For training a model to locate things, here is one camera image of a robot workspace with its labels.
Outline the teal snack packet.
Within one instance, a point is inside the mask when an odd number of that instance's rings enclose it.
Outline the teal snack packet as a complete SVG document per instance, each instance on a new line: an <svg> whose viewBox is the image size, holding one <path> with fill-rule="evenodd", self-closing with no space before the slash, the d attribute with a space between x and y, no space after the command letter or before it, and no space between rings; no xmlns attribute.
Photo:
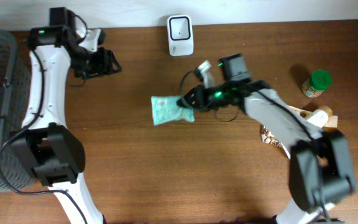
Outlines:
<svg viewBox="0 0 358 224"><path fill-rule="evenodd" d="M194 111L177 105L181 96L151 96L152 118L154 126L171 121L185 120L194 122Z"/></svg>

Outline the brown glutinous rice bag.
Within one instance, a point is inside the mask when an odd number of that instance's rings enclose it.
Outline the brown glutinous rice bag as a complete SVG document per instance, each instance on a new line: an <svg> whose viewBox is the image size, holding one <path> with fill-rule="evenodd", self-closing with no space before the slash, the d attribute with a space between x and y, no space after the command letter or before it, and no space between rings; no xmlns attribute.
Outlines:
<svg viewBox="0 0 358 224"><path fill-rule="evenodd" d="M301 117L303 117L305 120L307 119L307 117L313 112L313 111L307 111L307 110L303 110L303 109L299 109L299 108L295 108L293 106L290 106L290 108L297 113L298 115L300 115ZM332 115L329 120L327 121L327 123L323 126L323 128L337 128L338 126L338 116L337 115ZM261 135L261 140L262 142L266 143L266 144L271 144L273 146L279 147L284 151L284 155L287 156L288 159L290 159L290 150L287 149L273 134L272 132L266 128L265 126L263 127L263 129L260 132Z"/></svg>

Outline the white tube with cork cap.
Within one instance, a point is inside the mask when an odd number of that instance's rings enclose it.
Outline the white tube with cork cap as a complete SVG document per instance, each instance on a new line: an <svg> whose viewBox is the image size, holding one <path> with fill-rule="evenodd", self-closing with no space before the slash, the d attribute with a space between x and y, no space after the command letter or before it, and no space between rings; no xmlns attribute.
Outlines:
<svg viewBox="0 0 358 224"><path fill-rule="evenodd" d="M333 111L328 106L320 106L317 110L313 111L308 117L307 122L322 128L329 118L333 115Z"/></svg>

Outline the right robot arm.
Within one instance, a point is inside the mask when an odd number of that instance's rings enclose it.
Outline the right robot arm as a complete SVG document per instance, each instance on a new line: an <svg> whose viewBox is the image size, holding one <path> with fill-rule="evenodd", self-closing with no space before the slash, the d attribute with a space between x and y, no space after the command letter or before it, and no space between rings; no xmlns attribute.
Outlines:
<svg viewBox="0 0 358 224"><path fill-rule="evenodd" d="M241 54L220 58L218 66L224 83L216 84L206 60L191 71L201 84L182 91L178 106L197 111L236 106L289 150L291 200L269 223L335 223L329 210L356 191L346 137L307 122L267 82L253 80Z"/></svg>

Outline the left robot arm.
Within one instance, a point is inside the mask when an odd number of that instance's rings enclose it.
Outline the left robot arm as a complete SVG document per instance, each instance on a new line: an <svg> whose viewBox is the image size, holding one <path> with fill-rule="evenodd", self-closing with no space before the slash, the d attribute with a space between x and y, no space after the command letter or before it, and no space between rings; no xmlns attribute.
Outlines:
<svg viewBox="0 0 358 224"><path fill-rule="evenodd" d="M30 30L30 96L22 129L7 142L27 173L54 194L71 223L105 223L85 182L85 149L65 118L67 75L86 82L122 71L105 33L65 7L49 10L49 24Z"/></svg>

